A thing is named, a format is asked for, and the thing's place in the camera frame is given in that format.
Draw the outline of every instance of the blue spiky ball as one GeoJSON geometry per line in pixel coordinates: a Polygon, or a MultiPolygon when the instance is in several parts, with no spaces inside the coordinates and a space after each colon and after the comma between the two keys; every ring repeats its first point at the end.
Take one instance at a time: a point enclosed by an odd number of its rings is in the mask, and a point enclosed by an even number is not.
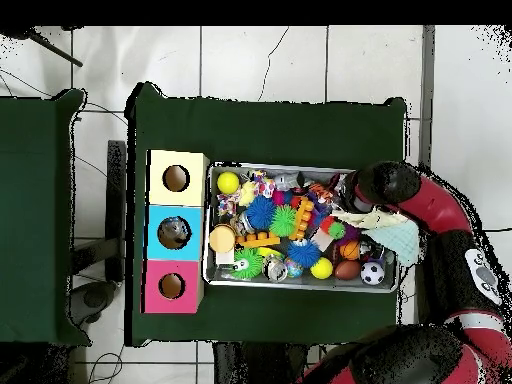
{"type": "Polygon", "coordinates": [[[294,241],[288,247],[288,256],[304,268],[311,268],[321,255],[322,252],[311,240],[294,241]]]}
{"type": "Polygon", "coordinates": [[[256,197],[247,208],[247,219],[257,230],[267,230],[272,224],[276,205],[265,196],[256,197]]]}

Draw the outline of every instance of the pink box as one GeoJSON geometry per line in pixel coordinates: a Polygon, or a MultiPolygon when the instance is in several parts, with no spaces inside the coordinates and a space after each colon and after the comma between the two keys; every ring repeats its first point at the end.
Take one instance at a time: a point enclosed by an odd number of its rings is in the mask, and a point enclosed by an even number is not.
{"type": "Polygon", "coordinates": [[[144,291],[146,314],[194,314],[203,297],[203,281],[199,261],[148,260],[144,291]],[[185,282],[183,294],[175,299],[166,298],[159,288],[166,274],[178,274],[185,282]]]}

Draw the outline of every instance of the brown ball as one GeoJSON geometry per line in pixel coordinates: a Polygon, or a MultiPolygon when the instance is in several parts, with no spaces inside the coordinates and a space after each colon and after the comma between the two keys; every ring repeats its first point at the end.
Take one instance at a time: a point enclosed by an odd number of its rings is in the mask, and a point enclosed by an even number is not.
{"type": "Polygon", "coordinates": [[[341,261],[334,271],[339,280],[352,280],[361,273],[361,264],[358,261],[341,261]]]}

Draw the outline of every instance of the blue box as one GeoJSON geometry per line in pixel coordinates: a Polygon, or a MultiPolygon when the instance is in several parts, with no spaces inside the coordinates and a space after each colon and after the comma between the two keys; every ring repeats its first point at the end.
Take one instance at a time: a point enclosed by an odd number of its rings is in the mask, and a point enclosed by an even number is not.
{"type": "Polygon", "coordinates": [[[182,206],[149,206],[147,259],[165,259],[178,261],[201,260],[202,248],[202,208],[182,206]],[[158,240],[160,223],[171,217],[181,217],[187,221],[192,235],[181,249],[167,249],[158,240]]]}

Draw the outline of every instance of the soccer ball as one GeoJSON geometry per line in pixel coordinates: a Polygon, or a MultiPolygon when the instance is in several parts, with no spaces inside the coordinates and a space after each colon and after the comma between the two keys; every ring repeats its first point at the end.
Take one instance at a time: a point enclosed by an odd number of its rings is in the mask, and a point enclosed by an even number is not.
{"type": "Polygon", "coordinates": [[[384,280],[384,270],[378,262],[367,262],[361,268],[363,283],[376,286],[384,280]]]}

